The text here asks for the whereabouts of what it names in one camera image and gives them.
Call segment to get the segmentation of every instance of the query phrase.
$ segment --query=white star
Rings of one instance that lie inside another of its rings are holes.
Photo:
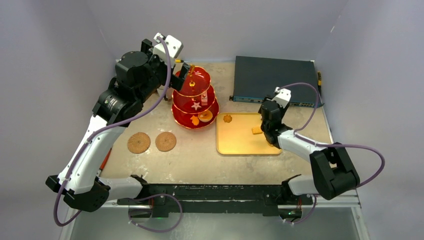
[[[200,106],[200,102],[194,102],[194,104],[193,104],[193,106],[191,106],[192,108],[194,108],[196,111],[198,110],[198,108],[202,108],[201,106]]]

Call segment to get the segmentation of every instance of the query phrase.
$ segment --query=round cookie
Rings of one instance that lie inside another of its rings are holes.
[[[126,146],[133,154],[144,153],[150,147],[150,137],[144,132],[137,132],[129,137]]]
[[[162,132],[156,137],[156,147],[161,152],[168,152],[172,150],[177,144],[177,138],[171,132]]]

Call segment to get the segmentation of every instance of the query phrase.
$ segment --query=cookie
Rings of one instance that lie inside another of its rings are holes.
[[[144,132],[137,132],[129,137],[126,146],[133,154],[144,153],[150,147],[150,137]]]
[[[232,120],[233,120],[233,117],[231,115],[224,116],[224,122],[231,123]]]
[[[252,127],[252,134],[261,134],[262,130],[260,126]]]
[[[177,144],[177,138],[171,132],[162,132],[156,137],[156,147],[161,152],[172,150]]]

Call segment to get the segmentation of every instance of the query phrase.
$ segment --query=beige tabletop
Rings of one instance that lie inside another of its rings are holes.
[[[234,63],[193,64],[203,67],[210,74],[220,113],[258,112],[260,104],[229,101],[234,87]],[[157,98],[157,94],[152,95],[144,109],[148,109]],[[215,122],[198,130],[186,129],[174,121],[171,106],[172,101],[162,101],[151,113],[129,125],[113,145],[102,177],[126,178],[136,174],[143,175],[149,183],[280,184],[297,174],[311,174],[308,162],[284,150],[273,156],[221,155],[216,148]],[[311,108],[291,106],[283,121],[292,128],[299,128],[311,112]],[[133,154],[127,149],[128,138],[137,132],[148,134],[151,140],[149,149],[141,154]],[[156,148],[155,139],[161,132],[175,134],[177,144],[173,150],[161,152]],[[330,143],[322,108],[317,109],[312,121],[300,133]]]

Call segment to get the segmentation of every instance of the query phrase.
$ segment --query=table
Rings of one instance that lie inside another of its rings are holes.
[[[193,64],[210,74],[221,113],[258,111],[259,104],[229,101],[233,93],[234,63]],[[156,99],[152,96],[144,109]],[[198,130],[183,128],[174,122],[171,105],[171,102],[162,101],[150,114],[129,125],[115,142],[102,177],[126,178],[137,174],[143,175],[149,183],[280,184],[297,174],[311,174],[311,167],[305,160],[287,151],[273,156],[221,155],[216,150],[215,124]],[[299,128],[311,112],[311,108],[290,107],[284,122]],[[160,152],[154,142],[156,136],[165,131],[175,134],[177,145],[169,152]],[[152,142],[142,154],[133,154],[127,149],[128,138],[137,132],[147,133]],[[333,141],[323,108],[317,109],[308,127],[300,133],[320,142]],[[304,214],[310,207],[303,206]],[[280,205],[278,208],[293,206]],[[95,212],[83,212],[63,228],[60,239],[369,239],[356,190],[331,201],[318,197],[312,216],[294,227],[282,223],[278,217],[261,214],[185,213],[175,230],[152,233],[128,224],[128,209],[129,206],[117,205],[115,200],[106,202]],[[75,212],[70,209],[66,218]],[[168,218],[151,219],[145,225],[164,229],[173,225],[177,218],[178,213],[170,213]]]
[[[258,112],[260,104],[229,101],[234,87],[234,63],[192,64],[210,74],[220,113]],[[144,109],[156,100],[156,96],[150,97]],[[215,123],[198,130],[183,128],[174,121],[171,106],[172,101],[162,101],[150,114],[129,125],[113,145],[101,177],[126,178],[136,174],[143,175],[149,183],[280,184],[297,174],[311,174],[309,163],[288,151],[274,156],[221,155],[216,150]],[[311,113],[311,108],[292,106],[284,122],[299,128]],[[177,145],[169,152],[161,152],[155,146],[156,136],[164,131],[172,132],[177,138]],[[148,134],[151,140],[150,148],[141,154],[127,149],[128,138],[137,132]],[[300,133],[320,142],[331,142],[322,108],[317,109],[312,121]]]

